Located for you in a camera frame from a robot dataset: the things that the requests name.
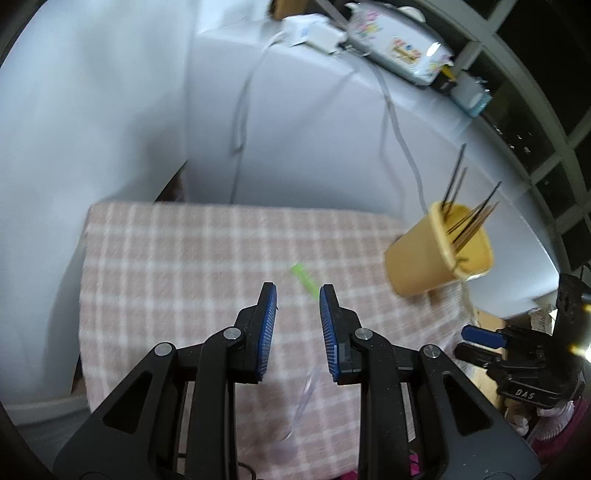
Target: pink cloth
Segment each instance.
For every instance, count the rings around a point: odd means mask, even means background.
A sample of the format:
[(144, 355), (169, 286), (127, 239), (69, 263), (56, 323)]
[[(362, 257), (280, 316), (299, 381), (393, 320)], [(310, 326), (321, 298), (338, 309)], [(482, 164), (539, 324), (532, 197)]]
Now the pink cloth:
[[(412, 476), (420, 474), (421, 469), (418, 465), (418, 455), (411, 450), (411, 454), (408, 459), (410, 460), (410, 474)], [(338, 480), (357, 480), (357, 472), (352, 471), (344, 475), (341, 475)]]
[(578, 428), (579, 423), (583, 420), (583, 416), (589, 407), (589, 402), (586, 400), (579, 400), (574, 408), (573, 418), (570, 419), (569, 424), (566, 428), (560, 432), (555, 438), (541, 442), (535, 440), (531, 447), (534, 452), (538, 455), (540, 463), (547, 465), (550, 463), (565, 447), (574, 431)]
[[(203, 342), (233, 325), (240, 309), (256, 303), (262, 283), (273, 281), (279, 311), (268, 371), (256, 387), (236, 386), (238, 458), (273, 480), (327, 479), (353, 470), (360, 389), (332, 381), (318, 298), (290, 268), (301, 262), (318, 284), (334, 284), (341, 305), (391, 342), (413, 349), (436, 343), (452, 356), (462, 327), (473, 323), (466, 291), (454, 283), (409, 299), (396, 295), (384, 251), (402, 233), (395, 219), (342, 210), (94, 205), (80, 292), (91, 410), (156, 343)], [(322, 375), (298, 425), (297, 455), (276, 463), (273, 442), (285, 435), (315, 367)]]

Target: window frame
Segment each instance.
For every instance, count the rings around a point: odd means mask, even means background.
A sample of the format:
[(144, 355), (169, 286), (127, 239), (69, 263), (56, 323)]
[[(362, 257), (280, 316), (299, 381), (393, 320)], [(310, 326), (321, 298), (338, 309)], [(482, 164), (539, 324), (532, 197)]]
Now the window frame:
[[(553, 241), (559, 266), (563, 271), (570, 271), (562, 234), (566, 233), (582, 219), (584, 219), (587, 228), (591, 231), (591, 219), (589, 217), (591, 191), (587, 191), (574, 151), (591, 131), (591, 106), (571, 134), (567, 135), (538, 83), (515, 53), (497, 35), (505, 18), (511, 13), (518, 0), (499, 0), (488, 19), (482, 17), (463, 0), (417, 0), (417, 2), (444, 18), (470, 40), (456, 57), (456, 64), (453, 68), (455, 72), (467, 70), (472, 66), (478, 55), (484, 53), (513, 84), (525, 104), (538, 119), (542, 130), (554, 148), (554, 153), (546, 158), (531, 174), (527, 172), (517, 159), (517, 156), (496, 135), (494, 129), (486, 121), (478, 118), (476, 122), (506, 152), (507, 158), (511, 160), (511, 163), (529, 185), (528, 190), (531, 191), (544, 214), (545, 225)], [(564, 168), (574, 194), (575, 205), (558, 218), (554, 218), (536, 187), (536, 183), (558, 164), (562, 164)]]

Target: skewer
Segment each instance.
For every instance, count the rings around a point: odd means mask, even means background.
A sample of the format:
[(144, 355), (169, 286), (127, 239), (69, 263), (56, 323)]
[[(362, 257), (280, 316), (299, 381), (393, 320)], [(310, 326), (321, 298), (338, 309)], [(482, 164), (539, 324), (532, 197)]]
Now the skewer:
[(448, 231), (447, 234), (449, 235), (450, 233), (455, 232), (458, 228), (460, 228), (460, 226), (467, 221), (470, 217), (472, 217), (472, 215), (474, 215), (476, 213), (476, 211), (482, 206), (482, 204), (478, 204), (476, 205), (471, 211), (470, 213), (468, 213), (467, 215), (464, 215), (464, 217), (462, 217), (460, 220), (458, 220)]
[(486, 198), (486, 200), (484, 202), (482, 202), (480, 204), (480, 208), (478, 209), (478, 211), (475, 213), (475, 215), (470, 219), (470, 221), (468, 222), (468, 224), (464, 227), (464, 230), (462, 230), (462, 233), (469, 229), (472, 224), (476, 221), (476, 219), (480, 216), (480, 214), (482, 213), (482, 211), (485, 209), (486, 205), (488, 205), (488, 202), (491, 201), (492, 196), (495, 194), (495, 192), (498, 190), (498, 188), (501, 186), (502, 182), (499, 182), (496, 184), (495, 188), (492, 189), (491, 194)]
[(456, 203), (457, 194), (460, 193), (460, 188), (462, 187), (462, 183), (464, 182), (464, 177), (466, 176), (467, 171), (468, 167), (464, 167), (464, 169), (462, 170), (462, 174), (460, 175), (460, 180), (457, 182), (456, 190), (453, 192), (452, 200), (449, 202), (447, 210), (443, 214), (443, 220), (447, 219), (449, 212), (452, 211), (453, 204)]
[(484, 213), (481, 214), (479, 219), (472, 224), (469, 229), (464, 230), (460, 235), (453, 241), (453, 247), (456, 252), (459, 252), (466, 246), (466, 244), (476, 235), (477, 231), (482, 227), (486, 219), (490, 217), (491, 213), (494, 212), (499, 202), (496, 202), (492, 207), (487, 207)]
[(447, 190), (445, 192), (445, 197), (443, 197), (443, 201), (441, 203), (441, 211), (443, 211), (443, 206), (447, 203), (447, 199), (449, 198), (449, 194), (452, 191), (452, 187), (454, 182), (456, 181), (456, 177), (457, 177), (457, 172), (458, 170), (460, 170), (460, 165), (462, 164), (462, 159), (464, 157), (464, 150), (466, 149), (466, 144), (462, 144), (462, 146), (460, 147), (460, 153), (457, 156), (457, 160), (456, 160), (456, 166), (453, 167), (453, 173), (452, 173), (452, 178), (449, 182), (449, 185), (447, 185)]

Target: rice cooker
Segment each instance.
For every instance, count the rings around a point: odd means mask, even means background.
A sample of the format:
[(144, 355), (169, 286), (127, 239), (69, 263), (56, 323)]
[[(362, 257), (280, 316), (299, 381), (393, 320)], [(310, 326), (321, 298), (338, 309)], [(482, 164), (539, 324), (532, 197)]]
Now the rice cooker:
[(372, 1), (346, 4), (353, 15), (351, 45), (375, 63), (417, 84), (430, 85), (454, 55), (420, 10)]

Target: green object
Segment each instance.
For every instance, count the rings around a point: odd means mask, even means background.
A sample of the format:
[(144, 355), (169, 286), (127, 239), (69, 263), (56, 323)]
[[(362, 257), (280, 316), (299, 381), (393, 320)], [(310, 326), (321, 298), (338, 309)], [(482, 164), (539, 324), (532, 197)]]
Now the green object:
[(301, 263), (296, 263), (293, 267), (290, 268), (291, 273), (295, 275), (295, 277), (300, 280), (300, 283), (303, 287), (312, 295), (313, 299), (318, 299), (318, 295), (320, 294), (320, 287), (318, 284), (312, 279), (312, 277), (308, 274), (304, 265)]

